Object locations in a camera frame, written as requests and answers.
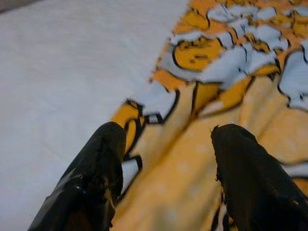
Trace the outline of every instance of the yellow blanket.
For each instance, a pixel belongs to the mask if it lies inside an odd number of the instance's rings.
[[[308,195],[308,0],[192,0],[148,85],[113,116],[137,174],[112,230],[236,230],[210,132],[238,124]]]

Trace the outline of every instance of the yellow fabric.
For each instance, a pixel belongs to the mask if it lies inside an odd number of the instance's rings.
[[[308,1],[188,6],[150,78],[166,92],[128,100],[112,118],[126,128],[126,154],[143,164],[116,208],[113,231],[211,229],[225,209],[214,126],[236,123],[279,161],[308,161]],[[155,100],[170,102],[167,115]],[[308,195],[308,180],[294,181]]]

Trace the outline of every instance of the white bed sheet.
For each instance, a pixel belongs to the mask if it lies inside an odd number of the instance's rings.
[[[27,230],[95,129],[148,79],[187,0],[43,0],[0,14],[0,231]]]

